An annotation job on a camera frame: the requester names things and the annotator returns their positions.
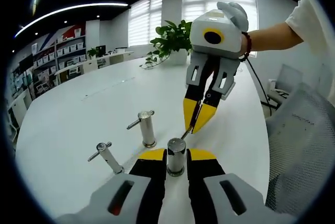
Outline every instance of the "mesh chair back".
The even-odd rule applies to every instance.
[[[294,216],[312,203],[335,162],[335,108],[306,84],[266,120],[270,181],[266,205]]]
[[[303,81],[302,72],[286,64],[282,65],[281,71],[276,81],[276,89],[291,92],[299,83]]]

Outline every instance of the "small plant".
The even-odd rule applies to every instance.
[[[182,20],[178,26],[171,21],[166,22],[168,23],[167,26],[156,27],[156,33],[161,37],[150,41],[156,50],[148,52],[145,67],[143,65],[140,65],[140,67],[144,69],[152,68],[168,59],[172,51],[179,51],[180,49],[190,51],[192,49],[189,40],[192,22],[187,23]]]
[[[98,50],[96,48],[91,48],[87,51],[87,54],[90,58],[94,57],[95,55],[98,55]]]

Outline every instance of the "yellow ring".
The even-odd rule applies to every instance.
[[[207,29],[204,30],[203,36],[205,36],[205,34],[206,34],[207,32],[214,32],[214,33],[218,34],[218,35],[220,36],[220,38],[221,38],[221,41],[220,41],[219,43],[222,43],[222,42],[224,41],[224,39],[225,39],[225,37],[224,37],[224,35],[222,34],[222,32],[221,32],[220,30],[218,30],[218,29],[207,28]]]

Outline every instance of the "pin base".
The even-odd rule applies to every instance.
[[[167,171],[167,173],[168,173],[170,176],[172,176],[172,177],[179,177],[179,176],[181,176],[181,175],[184,173],[185,168],[183,167],[179,172],[174,173],[174,172],[172,172],[172,171],[169,169],[169,167],[167,166],[167,167],[166,167],[166,171]]]
[[[118,173],[114,172],[114,173],[115,173],[115,174],[119,174],[119,173],[124,173],[124,172],[125,172],[125,169],[124,169],[123,166],[121,166],[121,170],[120,170],[120,172],[118,172]]]
[[[143,141],[142,143],[143,143],[143,145],[144,145],[146,148],[153,148],[153,147],[155,147],[156,144],[157,144],[156,140],[155,140],[155,142],[154,142],[153,144],[147,144],[147,143],[145,143],[144,141]]]

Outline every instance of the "white desk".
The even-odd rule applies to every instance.
[[[20,95],[15,98],[7,107],[8,110],[12,109],[15,119],[21,127],[23,119],[26,115],[27,109],[31,104],[31,96],[28,89],[25,89]]]
[[[91,193],[113,176],[101,157],[87,162],[99,142],[111,141],[111,152],[130,171],[145,151],[140,127],[126,130],[139,111],[155,111],[155,148],[166,148],[169,139],[185,131],[186,66],[143,70],[139,65],[144,61],[79,76],[32,102],[18,136],[16,162],[28,188],[52,218],[85,207]],[[259,190],[265,202],[270,171],[265,119],[246,65],[242,63],[239,70],[236,86],[220,102],[215,116],[185,141],[188,148],[214,153],[226,173],[237,174]],[[177,178],[167,175],[165,189],[159,223],[194,223],[187,173]]]
[[[124,54],[130,54],[130,53],[133,53],[133,51],[126,51],[126,52],[123,52],[123,53],[113,53],[113,54],[109,54],[109,55],[104,55],[100,58],[95,58],[95,59],[90,59],[90,60],[87,60],[87,61],[84,61],[84,62],[79,62],[79,63],[76,63],[74,65],[70,65],[70,66],[67,66],[65,68],[62,68],[60,69],[59,71],[55,72],[55,75],[58,75],[64,71],[68,71],[72,68],[75,68],[75,67],[78,67],[78,66],[81,66],[85,63],[90,63],[90,62],[94,62],[94,61],[98,61],[98,60],[102,60],[102,59],[109,59],[109,58],[112,58],[112,57],[116,57],[118,55],[124,55]]]

